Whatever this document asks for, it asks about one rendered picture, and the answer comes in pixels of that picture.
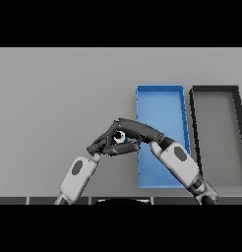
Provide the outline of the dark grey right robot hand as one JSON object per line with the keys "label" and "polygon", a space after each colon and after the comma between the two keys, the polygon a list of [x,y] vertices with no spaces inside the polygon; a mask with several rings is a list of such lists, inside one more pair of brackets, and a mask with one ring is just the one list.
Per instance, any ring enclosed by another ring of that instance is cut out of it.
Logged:
{"label": "dark grey right robot hand", "polygon": [[147,144],[149,142],[161,143],[164,139],[164,134],[151,126],[125,118],[114,121],[109,130],[109,135],[114,134],[116,131],[122,131],[128,138],[137,140],[143,138],[143,142]]}

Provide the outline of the blue bin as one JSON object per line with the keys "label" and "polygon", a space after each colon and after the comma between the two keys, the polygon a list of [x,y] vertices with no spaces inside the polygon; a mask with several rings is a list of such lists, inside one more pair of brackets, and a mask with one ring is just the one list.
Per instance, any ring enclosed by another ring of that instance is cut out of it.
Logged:
{"label": "blue bin", "polygon": [[[137,85],[137,120],[180,143],[190,153],[186,98],[182,85]],[[182,188],[183,185],[151,153],[149,144],[138,151],[139,187]]]}

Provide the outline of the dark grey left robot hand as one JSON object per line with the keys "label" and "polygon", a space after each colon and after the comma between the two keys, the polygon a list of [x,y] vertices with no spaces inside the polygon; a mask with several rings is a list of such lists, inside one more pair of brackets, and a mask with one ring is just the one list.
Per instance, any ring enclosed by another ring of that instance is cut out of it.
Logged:
{"label": "dark grey left robot hand", "polygon": [[111,136],[100,137],[99,140],[87,147],[88,153],[91,156],[100,154],[112,157],[137,152],[140,149],[142,138],[139,140],[128,138],[126,143],[116,144],[113,139],[114,134]]}

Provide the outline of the dark grey bin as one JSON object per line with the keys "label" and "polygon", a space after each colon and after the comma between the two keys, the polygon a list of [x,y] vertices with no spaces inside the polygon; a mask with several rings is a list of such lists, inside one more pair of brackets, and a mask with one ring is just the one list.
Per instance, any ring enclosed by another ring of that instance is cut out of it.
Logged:
{"label": "dark grey bin", "polygon": [[238,86],[190,91],[197,162],[213,186],[242,186],[242,103]]}

